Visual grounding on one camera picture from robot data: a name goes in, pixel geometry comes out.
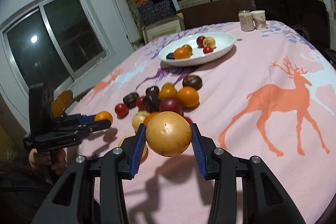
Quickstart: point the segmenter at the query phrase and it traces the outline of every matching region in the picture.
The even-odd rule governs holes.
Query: table
[[[268,29],[242,32],[239,22],[186,30],[160,37],[115,68],[94,87],[72,113],[107,110],[112,127],[93,133],[78,148],[88,157],[103,156],[134,134],[137,109],[117,119],[114,107],[136,90],[144,95],[152,85],[166,82],[182,87],[195,74],[203,79],[200,105],[185,112],[201,134],[213,138],[232,155],[259,155],[287,190],[307,224],[315,223],[336,193],[336,73],[327,60],[290,27],[268,21]],[[160,64],[159,51],[168,43],[195,33],[228,32],[233,49],[211,63],[191,68]],[[95,198],[99,200],[99,180]],[[182,155],[165,158],[149,150],[132,181],[123,181],[130,223],[207,223],[213,183],[198,175],[190,146]],[[242,199],[238,186],[238,201]],[[237,223],[242,220],[238,206]]]

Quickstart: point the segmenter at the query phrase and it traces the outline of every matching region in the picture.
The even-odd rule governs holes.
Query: jar
[[[240,11],[238,17],[242,31],[250,32],[254,30],[253,17],[249,10]]]

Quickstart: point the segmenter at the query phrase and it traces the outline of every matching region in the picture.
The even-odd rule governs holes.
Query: paper cup
[[[257,30],[266,30],[266,17],[265,17],[265,11],[264,10],[258,10],[258,11],[252,11],[251,12],[255,28]]]

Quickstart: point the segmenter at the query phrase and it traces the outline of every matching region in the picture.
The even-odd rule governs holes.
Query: wooden chair
[[[51,113],[54,118],[61,115],[67,116],[66,110],[74,103],[79,102],[93,87],[84,90],[75,98],[71,90],[63,91],[51,104]]]

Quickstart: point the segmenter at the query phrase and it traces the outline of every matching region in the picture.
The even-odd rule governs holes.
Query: hand
[[[68,167],[65,161],[66,153],[64,149],[56,150],[58,162],[51,164],[50,155],[38,153],[36,149],[32,149],[29,153],[29,164],[31,168],[38,174],[42,173],[42,167],[44,165],[51,166],[51,169],[56,172],[57,175],[62,175],[65,169]]]

